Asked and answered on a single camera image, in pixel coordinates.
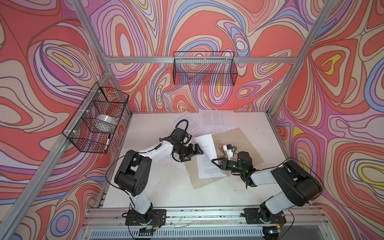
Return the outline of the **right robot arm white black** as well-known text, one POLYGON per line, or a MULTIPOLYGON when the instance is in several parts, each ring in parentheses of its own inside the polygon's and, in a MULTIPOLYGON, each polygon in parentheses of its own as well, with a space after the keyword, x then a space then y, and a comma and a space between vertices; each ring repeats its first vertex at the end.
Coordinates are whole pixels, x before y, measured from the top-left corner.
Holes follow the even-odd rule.
POLYGON ((236 162, 218 158, 213 159, 212 163, 220 170, 239 176, 246 187, 279 185, 281 191, 260 204, 258 214, 265 222, 284 210, 302 207, 323 191, 322 184, 293 160, 262 170, 255 169, 249 160, 241 160, 240 155, 236 162))

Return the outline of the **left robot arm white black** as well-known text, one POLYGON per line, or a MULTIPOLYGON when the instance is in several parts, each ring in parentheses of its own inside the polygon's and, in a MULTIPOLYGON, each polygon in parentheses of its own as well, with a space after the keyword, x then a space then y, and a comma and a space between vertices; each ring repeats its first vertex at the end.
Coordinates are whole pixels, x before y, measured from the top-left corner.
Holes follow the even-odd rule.
POLYGON ((124 155, 114 176, 114 182, 120 190, 128 193, 133 210, 140 215, 146 215, 153 207, 145 193, 152 162, 167 156, 178 155, 179 158, 174 160, 183 163, 190 161, 194 156, 203 154, 204 152, 198 144, 172 144, 165 140, 148 150, 141 152, 130 150, 124 155))

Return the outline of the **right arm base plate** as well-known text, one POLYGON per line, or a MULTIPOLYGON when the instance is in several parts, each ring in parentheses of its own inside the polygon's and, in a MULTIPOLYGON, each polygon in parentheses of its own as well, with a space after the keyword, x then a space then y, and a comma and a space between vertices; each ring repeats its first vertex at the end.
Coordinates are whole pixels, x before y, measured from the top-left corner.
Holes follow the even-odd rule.
POLYGON ((241 217, 246 219, 247 224, 284 225, 287 223, 283 212, 271 214, 267 209, 260 208, 245 208, 241 217))

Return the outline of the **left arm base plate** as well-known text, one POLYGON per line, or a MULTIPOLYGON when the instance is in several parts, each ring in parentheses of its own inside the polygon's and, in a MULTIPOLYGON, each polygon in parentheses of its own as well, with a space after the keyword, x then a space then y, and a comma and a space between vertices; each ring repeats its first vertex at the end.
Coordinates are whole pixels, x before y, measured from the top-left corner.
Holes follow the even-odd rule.
POLYGON ((166 223, 166 216, 166 209, 149 209, 144 215, 137 213, 135 210, 129 210, 122 214, 126 226, 160 227, 166 223))

